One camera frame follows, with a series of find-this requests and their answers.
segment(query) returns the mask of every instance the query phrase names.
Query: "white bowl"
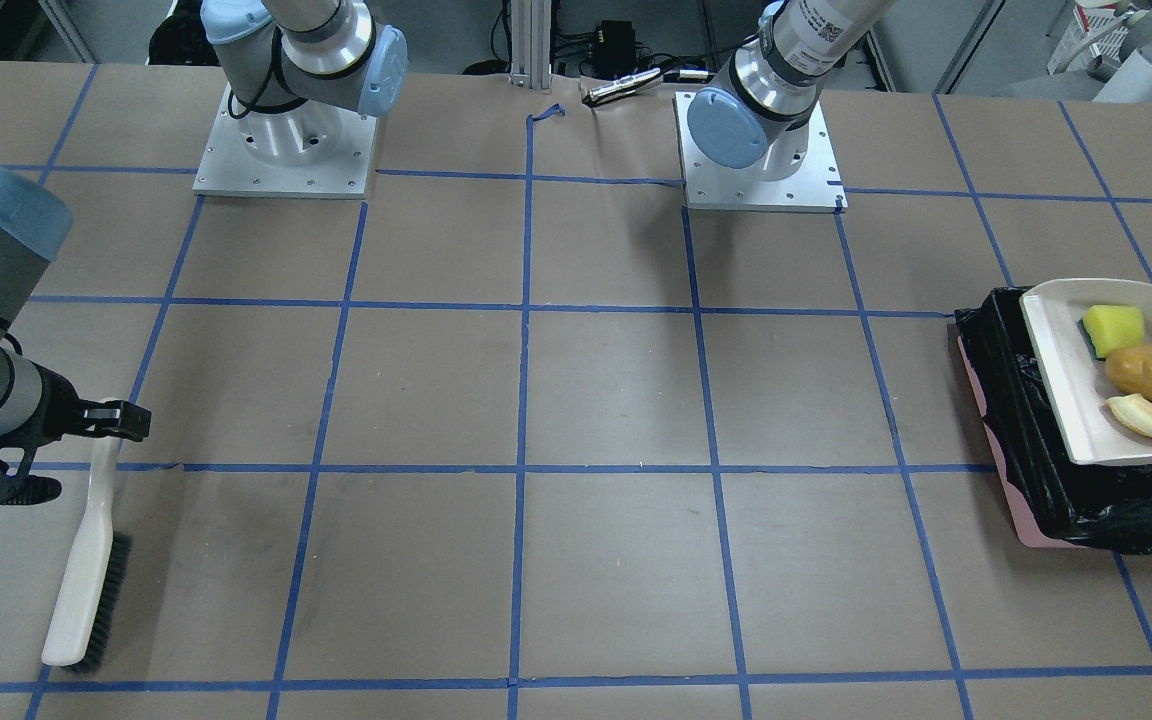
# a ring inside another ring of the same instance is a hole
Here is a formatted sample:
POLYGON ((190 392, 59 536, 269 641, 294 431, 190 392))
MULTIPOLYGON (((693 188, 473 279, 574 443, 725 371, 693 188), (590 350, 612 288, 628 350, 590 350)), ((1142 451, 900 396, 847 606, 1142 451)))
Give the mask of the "white bowl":
POLYGON ((1020 297, 1034 343, 1047 396, 1060 424, 1064 449, 1079 465, 1146 465, 1152 438, 1114 419, 1107 397, 1123 395, 1105 374, 1078 321, 1092 305, 1136 305, 1152 342, 1152 285, 1107 278, 1067 278, 1044 282, 1020 297))

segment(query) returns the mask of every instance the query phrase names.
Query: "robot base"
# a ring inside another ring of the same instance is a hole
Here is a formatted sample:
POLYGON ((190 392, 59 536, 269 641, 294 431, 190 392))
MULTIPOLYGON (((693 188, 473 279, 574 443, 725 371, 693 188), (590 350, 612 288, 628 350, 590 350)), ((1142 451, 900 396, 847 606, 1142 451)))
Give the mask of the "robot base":
POLYGON ((824 111, 817 104, 809 122, 809 151, 801 167, 786 179, 764 179, 758 165, 735 170, 710 160, 691 138, 687 108, 692 92, 675 94, 682 176, 687 182, 687 207, 694 210, 768 210, 780 213, 833 213, 847 210, 847 195, 838 174, 824 111))
POLYGON ((237 120, 229 118, 221 96, 220 111, 211 124, 207 146, 194 179, 196 195, 229 197, 319 197, 326 200, 365 200, 376 156, 376 118, 358 118, 332 108, 340 118, 342 137, 323 160, 302 165, 274 165, 247 149, 237 120))

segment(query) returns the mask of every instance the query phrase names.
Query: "sponge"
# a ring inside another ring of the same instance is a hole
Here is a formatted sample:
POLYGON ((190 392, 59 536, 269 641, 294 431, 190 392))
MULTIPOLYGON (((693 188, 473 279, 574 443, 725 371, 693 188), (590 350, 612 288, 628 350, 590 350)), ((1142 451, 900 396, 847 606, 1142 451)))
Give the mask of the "sponge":
POLYGON ((1098 361, 1105 361, 1120 347, 1144 342, 1144 313, 1135 305, 1089 306, 1082 324, 1098 361))

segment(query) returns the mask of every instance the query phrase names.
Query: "cleaning brush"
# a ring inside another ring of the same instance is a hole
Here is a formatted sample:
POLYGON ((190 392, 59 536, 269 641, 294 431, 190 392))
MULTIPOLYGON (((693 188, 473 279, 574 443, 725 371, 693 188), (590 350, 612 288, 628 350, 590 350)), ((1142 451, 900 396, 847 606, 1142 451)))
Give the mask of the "cleaning brush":
POLYGON ((120 439, 92 441, 92 469, 88 479, 88 507, 74 535, 65 578, 51 615, 47 641, 41 647, 46 665, 73 673, 92 673, 100 666, 109 643, 109 621, 127 573, 131 538, 114 532, 111 503, 118 471, 120 439))

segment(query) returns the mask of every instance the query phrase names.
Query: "white cylinder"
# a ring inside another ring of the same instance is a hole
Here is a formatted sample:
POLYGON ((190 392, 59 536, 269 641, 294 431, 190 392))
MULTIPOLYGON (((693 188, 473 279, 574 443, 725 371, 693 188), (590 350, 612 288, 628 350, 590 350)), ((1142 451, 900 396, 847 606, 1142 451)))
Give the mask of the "white cylinder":
POLYGON ((1092 100, 1152 103, 1152 44, 1139 46, 1092 100))

